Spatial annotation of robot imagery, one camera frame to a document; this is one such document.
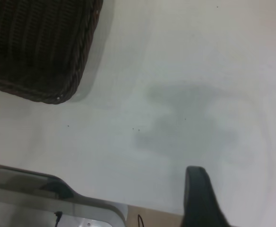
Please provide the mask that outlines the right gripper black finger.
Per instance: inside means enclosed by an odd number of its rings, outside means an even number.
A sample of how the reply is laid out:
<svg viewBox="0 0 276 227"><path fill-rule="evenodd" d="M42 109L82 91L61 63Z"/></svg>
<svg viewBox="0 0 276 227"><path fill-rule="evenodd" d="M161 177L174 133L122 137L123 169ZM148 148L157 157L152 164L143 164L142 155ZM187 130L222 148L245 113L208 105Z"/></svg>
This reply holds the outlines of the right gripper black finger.
<svg viewBox="0 0 276 227"><path fill-rule="evenodd" d="M203 167L186 168L183 227L229 227Z"/></svg>

